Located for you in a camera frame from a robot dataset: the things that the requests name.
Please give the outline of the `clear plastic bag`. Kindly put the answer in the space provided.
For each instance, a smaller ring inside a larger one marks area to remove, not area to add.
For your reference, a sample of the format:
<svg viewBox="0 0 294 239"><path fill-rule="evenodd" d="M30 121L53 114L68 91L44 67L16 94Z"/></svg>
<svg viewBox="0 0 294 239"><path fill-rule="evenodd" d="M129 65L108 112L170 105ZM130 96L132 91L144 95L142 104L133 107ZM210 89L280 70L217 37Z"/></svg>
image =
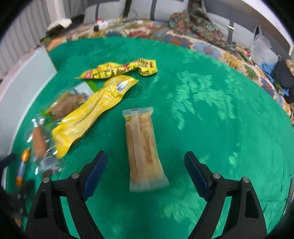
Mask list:
<svg viewBox="0 0 294 239"><path fill-rule="evenodd" d="M250 45L250 59L257 65L267 63L274 65L278 61L278 56L271 50L270 41L263 35L260 25L257 25L254 31L254 38Z"/></svg>

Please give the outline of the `grey pillow far left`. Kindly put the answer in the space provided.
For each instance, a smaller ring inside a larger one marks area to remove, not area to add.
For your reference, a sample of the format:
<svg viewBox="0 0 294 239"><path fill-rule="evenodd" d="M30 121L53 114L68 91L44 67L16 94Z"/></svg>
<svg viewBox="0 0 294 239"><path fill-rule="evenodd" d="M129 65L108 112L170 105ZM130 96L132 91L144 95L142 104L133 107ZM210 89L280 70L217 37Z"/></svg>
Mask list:
<svg viewBox="0 0 294 239"><path fill-rule="evenodd" d="M126 0L92 0L87 1L85 9L84 24L96 23L98 18L102 20L112 20L121 17L124 13Z"/></svg>

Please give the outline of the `blue cloth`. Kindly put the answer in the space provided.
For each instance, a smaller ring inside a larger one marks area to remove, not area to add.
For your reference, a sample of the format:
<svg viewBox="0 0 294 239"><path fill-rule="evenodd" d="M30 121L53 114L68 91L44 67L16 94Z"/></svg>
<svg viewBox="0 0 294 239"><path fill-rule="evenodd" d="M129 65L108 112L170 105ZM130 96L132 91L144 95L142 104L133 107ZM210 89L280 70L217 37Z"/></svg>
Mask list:
<svg viewBox="0 0 294 239"><path fill-rule="evenodd" d="M281 96L289 96L289 89L282 88L280 83L278 83L273 77L274 65L262 63L259 65L259 68L263 71L263 73L267 76L269 81L274 85L276 91Z"/></svg>

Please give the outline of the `orange sausage stick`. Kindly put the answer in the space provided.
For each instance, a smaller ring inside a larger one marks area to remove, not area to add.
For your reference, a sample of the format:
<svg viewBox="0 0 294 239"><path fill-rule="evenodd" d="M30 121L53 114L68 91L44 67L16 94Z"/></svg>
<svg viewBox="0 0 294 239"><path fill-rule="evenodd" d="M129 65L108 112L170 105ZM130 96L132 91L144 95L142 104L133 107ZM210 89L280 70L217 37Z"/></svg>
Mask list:
<svg viewBox="0 0 294 239"><path fill-rule="evenodd" d="M18 170L17 170L17 175L16 175L16 185L19 188L23 184L23 177L24 177L24 174L25 174L25 168L26 168L26 165L27 165L27 163L29 161L29 158L30 158L30 147L25 149L22 152L22 155L21 155L21 158L20 158L20 164L19 164L19 167L18 167Z"/></svg>

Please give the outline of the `green patterned cloth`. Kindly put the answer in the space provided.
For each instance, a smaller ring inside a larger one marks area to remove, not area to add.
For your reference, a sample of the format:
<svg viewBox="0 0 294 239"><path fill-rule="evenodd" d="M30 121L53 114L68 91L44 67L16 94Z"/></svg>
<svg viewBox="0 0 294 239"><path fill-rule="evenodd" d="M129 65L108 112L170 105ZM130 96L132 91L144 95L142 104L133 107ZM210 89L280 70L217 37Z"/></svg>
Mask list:
<svg viewBox="0 0 294 239"><path fill-rule="evenodd" d="M49 56L57 75L28 111L12 151L28 148L32 119L62 91L100 64L155 60L158 72L138 80L123 99L104 112L63 158L57 179L79 172L103 150L108 165L88 209L105 238L187 238L205 201L184 166L192 151L212 172L248 177L260 200L267 229L279 222L293 178L293 128L268 83L256 82L206 55L139 38L106 37L70 41ZM123 110L153 107L153 128L167 187L129 190L130 170Z"/></svg>

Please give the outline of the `clear sausage packet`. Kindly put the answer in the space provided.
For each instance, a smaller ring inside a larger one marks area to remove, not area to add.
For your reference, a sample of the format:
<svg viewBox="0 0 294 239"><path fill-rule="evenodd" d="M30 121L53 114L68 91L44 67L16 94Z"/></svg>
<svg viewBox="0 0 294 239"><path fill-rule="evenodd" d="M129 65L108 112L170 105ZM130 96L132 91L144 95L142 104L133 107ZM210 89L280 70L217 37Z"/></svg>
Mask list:
<svg viewBox="0 0 294 239"><path fill-rule="evenodd" d="M33 128L27 142L32 146L35 174L41 174L43 178L59 174L63 170L64 162L57 159L57 150L47 128L46 119L37 116L31 122Z"/></svg>

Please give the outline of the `brown meat snack packet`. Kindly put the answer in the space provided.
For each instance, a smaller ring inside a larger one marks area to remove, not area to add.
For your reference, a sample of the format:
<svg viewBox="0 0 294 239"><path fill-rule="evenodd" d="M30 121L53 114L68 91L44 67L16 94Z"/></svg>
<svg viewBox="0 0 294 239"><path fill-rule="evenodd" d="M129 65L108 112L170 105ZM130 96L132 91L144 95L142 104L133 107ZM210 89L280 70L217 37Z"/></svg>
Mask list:
<svg viewBox="0 0 294 239"><path fill-rule="evenodd" d="M41 111L41 115L51 121L60 121L84 104L98 89L92 80L83 81L62 91L47 109Z"/></svg>

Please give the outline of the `yellow long snack bag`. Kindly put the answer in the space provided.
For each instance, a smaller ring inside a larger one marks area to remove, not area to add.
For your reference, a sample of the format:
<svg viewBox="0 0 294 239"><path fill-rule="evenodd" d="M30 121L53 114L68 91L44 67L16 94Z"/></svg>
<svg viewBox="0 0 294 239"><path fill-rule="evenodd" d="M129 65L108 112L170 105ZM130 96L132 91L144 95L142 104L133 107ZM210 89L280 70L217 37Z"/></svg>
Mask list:
<svg viewBox="0 0 294 239"><path fill-rule="evenodd" d="M126 75L112 77L84 104L62 119L51 131L56 158L63 158L72 144L84 136L98 117L117 105L125 93L138 82Z"/></svg>

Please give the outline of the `grey pillow right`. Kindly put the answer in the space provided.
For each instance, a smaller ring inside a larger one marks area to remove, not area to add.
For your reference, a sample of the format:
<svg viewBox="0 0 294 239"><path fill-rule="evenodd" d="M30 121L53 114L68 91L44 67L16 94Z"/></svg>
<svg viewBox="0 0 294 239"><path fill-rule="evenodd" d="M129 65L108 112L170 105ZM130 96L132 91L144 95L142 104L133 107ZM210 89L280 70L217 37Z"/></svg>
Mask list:
<svg viewBox="0 0 294 239"><path fill-rule="evenodd" d="M214 13L207 13L207 15L223 33L223 40L249 49L258 25L258 21L254 17L238 10L225 17Z"/></svg>

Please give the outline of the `white storage box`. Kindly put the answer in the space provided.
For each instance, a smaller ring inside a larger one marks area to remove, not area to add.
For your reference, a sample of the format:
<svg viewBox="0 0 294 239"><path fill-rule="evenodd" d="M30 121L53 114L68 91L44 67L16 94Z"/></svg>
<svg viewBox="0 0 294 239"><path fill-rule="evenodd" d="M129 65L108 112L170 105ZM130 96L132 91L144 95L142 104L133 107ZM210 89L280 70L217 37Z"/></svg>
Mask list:
<svg viewBox="0 0 294 239"><path fill-rule="evenodd" d="M40 92L57 74L45 47L25 54L1 82L1 158L10 154L18 129Z"/></svg>

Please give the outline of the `beige biscuit packet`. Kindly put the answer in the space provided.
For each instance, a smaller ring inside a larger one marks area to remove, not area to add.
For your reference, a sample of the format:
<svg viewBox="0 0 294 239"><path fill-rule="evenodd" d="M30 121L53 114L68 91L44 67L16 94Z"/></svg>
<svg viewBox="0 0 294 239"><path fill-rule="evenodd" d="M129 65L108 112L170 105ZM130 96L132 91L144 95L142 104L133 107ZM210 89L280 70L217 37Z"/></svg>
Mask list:
<svg viewBox="0 0 294 239"><path fill-rule="evenodd" d="M152 114L152 107L123 111L131 192L149 191L169 185L157 152Z"/></svg>

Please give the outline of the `floral folded blanket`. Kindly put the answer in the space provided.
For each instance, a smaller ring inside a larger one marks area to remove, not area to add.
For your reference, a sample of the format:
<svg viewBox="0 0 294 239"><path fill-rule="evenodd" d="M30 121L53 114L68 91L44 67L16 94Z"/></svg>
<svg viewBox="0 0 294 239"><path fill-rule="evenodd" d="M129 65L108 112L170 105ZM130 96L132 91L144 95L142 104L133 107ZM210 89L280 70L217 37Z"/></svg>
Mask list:
<svg viewBox="0 0 294 239"><path fill-rule="evenodd" d="M188 9L173 13L168 24L178 34L205 40L233 54L237 52L236 45L223 40L222 31L206 14L204 1L189 1Z"/></svg>

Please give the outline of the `yellow red spicy snack bag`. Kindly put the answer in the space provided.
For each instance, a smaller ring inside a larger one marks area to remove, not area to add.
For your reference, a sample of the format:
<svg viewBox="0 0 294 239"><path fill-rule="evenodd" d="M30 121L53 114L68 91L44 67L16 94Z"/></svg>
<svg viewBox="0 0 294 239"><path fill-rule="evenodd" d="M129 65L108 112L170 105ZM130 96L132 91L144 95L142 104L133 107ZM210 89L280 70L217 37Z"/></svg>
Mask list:
<svg viewBox="0 0 294 239"><path fill-rule="evenodd" d="M141 76L150 76L158 72L155 60L141 58L127 64L118 64L114 62L101 64L94 69L84 71L80 76L76 77L76 79L108 79L136 70Z"/></svg>

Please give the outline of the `grey curtain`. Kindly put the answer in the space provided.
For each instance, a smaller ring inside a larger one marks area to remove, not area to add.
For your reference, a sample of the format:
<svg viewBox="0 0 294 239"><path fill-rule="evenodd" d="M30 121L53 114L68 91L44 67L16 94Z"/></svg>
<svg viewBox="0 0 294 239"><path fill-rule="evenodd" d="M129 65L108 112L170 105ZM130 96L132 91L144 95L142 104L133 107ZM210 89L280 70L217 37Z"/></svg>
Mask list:
<svg viewBox="0 0 294 239"><path fill-rule="evenodd" d="M87 1L29 1L1 34L1 78L28 51L40 44L51 23L85 12Z"/></svg>

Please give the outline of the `grey pillow middle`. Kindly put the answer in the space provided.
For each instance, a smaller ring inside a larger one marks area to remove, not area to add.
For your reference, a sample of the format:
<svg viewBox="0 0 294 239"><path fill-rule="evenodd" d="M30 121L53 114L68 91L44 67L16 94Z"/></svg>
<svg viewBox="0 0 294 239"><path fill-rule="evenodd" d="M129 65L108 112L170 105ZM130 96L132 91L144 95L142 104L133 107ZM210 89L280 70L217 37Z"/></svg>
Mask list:
<svg viewBox="0 0 294 239"><path fill-rule="evenodd" d="M173 13L188 9L189 1L137 0L131 1L128 18L139 20L168 21Z"/></svg>

